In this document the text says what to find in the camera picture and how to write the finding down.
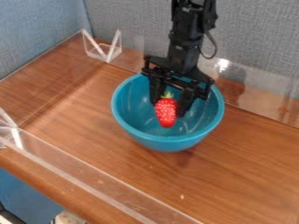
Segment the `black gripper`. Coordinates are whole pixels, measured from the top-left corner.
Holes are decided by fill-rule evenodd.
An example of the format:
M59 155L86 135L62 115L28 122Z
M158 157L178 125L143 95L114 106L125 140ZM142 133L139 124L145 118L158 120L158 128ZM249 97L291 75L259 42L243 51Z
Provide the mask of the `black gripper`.
M187 74L183 74L167 66L165 58L151 55L145 56L142 75L150 80L150 98L153 104L158 103L169 87L182 91L178 102L179 117L185 116L197 98L209 99L211 87L215 84L215 80L198 67Z

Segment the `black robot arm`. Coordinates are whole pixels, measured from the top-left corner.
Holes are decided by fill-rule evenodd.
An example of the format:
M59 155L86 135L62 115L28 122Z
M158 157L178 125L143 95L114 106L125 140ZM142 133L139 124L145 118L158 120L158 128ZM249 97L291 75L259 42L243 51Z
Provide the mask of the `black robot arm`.
M173 29L167 57L145 56L142 74L150 80L150 100L155 105L167 87L182 91L177 115L183 117L195 100L207 100L215 80L199 69L199 58L207 60L218 52L206 56L202 52L203 39L218 46L210 30L218 20L217 0L173 0Z

